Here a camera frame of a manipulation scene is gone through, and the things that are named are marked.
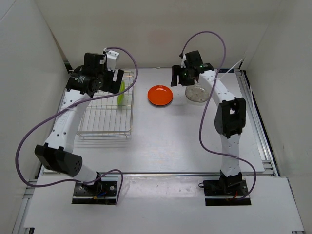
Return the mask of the front aluminium rail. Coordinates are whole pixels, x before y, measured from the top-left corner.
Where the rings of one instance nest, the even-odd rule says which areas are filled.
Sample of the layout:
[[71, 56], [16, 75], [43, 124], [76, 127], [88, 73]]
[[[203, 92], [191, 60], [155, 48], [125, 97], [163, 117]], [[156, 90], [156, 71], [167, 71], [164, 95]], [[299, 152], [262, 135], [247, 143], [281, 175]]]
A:
[[131, 172], [123, 172], [122, 173], [124, 176], [219, 176], [220, 173], [218, 172], [192, 172], [192, 173], [186, 173], [186, 172], [178, 172], [178, 173], [173, 173], [173, 172], [167, 172], [167, 173], [148, 173], [148, 172], [136, 172], [136, 173], [131, 173]]

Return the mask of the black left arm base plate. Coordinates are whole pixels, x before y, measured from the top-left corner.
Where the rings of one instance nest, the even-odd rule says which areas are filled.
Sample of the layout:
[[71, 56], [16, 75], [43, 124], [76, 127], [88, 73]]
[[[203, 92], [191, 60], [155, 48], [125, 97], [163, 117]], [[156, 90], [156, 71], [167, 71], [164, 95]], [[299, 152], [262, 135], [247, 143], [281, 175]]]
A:
[[118, 177], [102, 178], [93, 185], [75, 183], [72, 204], [115, 205], [117, 201]]

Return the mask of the clear textured glass plate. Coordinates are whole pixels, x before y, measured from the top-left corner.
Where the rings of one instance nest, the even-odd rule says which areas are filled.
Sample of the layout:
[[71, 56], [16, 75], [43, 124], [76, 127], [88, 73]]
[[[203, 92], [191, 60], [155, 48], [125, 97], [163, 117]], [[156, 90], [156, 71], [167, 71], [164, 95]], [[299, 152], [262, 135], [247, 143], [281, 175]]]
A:
[[207, 100], [208, 100], [208, 96], [186, 96], [187, 98], [187, 102], [191, 105], [196, 105], [196, 106], [202, 106], [205, 105]]

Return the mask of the aluminium table edge rail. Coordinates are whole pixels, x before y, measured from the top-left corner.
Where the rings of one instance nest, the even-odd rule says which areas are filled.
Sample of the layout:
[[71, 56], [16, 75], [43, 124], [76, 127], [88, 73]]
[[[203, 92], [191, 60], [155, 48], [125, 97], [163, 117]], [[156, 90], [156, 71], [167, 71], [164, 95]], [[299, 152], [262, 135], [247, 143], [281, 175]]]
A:
[[267, 138], [266, 130], [262, 123], [262, 118], [259, 114], [250, 83], [246, 76], [246, 71], [235, 69], [235, 74], [241, 93], [247, 103], [247, 112], [251, 123], [251, 128], [253, 130], [257, 148], [264, 165], [265, 171], [260, 174], [264, 176], [279, 177], [279, 171], [275, 164], [273, 151], [270, 148], [271, 144]]

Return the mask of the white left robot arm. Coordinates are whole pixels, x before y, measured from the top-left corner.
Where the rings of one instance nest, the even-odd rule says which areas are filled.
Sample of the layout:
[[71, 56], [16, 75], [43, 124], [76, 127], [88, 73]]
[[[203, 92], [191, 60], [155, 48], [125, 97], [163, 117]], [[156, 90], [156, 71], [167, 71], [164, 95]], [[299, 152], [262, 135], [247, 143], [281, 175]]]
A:
[[96, 179], [97, 172], [84, 165], [82, 157], [73, 154], [75, 135], [95, 93], [120, 91], [124, 71], [115, 70], [118, 56], [113, 50], [103, 54], [85, 53], [84, 64], [70, 74], [66, 84], [63, 113], [56, 118], [44, 145], [35, 147], [35, 155], [46, 169], [86, 182], [85, 189], [91, 195], [101, 192], [102, 183]]

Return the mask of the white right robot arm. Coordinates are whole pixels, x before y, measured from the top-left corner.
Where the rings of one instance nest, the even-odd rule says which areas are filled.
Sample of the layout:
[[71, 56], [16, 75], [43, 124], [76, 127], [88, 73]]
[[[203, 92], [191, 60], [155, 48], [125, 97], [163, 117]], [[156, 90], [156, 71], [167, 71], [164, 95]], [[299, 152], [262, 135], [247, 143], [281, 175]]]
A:
[[242, 183], [239, 166], [239, 141], [246, 125], [246, 101], [235, 97], [217, 77], [217, 72], [202, 61], [198, 51], [180, 54], [182, 62], [172, 67], [171, 86], [191, 86], [196, 82], [210, 92], [217, 105], [214, 126], [221, 139], [222, 164], [219, 190], [232, 194]]

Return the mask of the orange plastic plate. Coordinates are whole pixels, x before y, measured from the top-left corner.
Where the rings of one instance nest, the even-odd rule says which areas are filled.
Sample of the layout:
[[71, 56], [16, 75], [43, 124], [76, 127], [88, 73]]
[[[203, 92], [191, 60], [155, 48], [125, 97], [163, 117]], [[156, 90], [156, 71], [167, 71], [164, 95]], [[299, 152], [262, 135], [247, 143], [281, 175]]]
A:
[[164, 85], [155, 85], [147, 93], [148, 100], [151, 104], [166, 105], [173, 100], [173, 92]]

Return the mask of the black plastic plate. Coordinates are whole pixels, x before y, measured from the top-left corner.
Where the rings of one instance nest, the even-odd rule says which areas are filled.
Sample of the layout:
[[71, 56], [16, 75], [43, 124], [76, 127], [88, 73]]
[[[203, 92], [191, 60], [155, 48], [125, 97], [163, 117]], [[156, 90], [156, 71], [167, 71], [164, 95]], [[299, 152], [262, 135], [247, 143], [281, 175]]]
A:
[[157, 107], [157, 108], [165, 108], [167, 106], [170, 105], [170, 103], [166, 104], [166, 105], [156, 105], [156, 104], [152, 104], [154, 107]]

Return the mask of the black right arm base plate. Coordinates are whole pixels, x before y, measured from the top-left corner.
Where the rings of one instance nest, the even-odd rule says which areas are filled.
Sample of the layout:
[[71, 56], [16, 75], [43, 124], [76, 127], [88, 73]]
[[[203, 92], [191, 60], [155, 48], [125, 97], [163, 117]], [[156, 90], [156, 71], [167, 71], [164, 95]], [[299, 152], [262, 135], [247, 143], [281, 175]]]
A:
[[247, 196], [243, 198], [248, 187], [245, 180], [241, 184], [234, 186], [225, 192], [219, 183], [219, 180], [204, 180], [198, 184], [199, 188], [204, 190], [205, 206], [250, 206], [251, 200]]

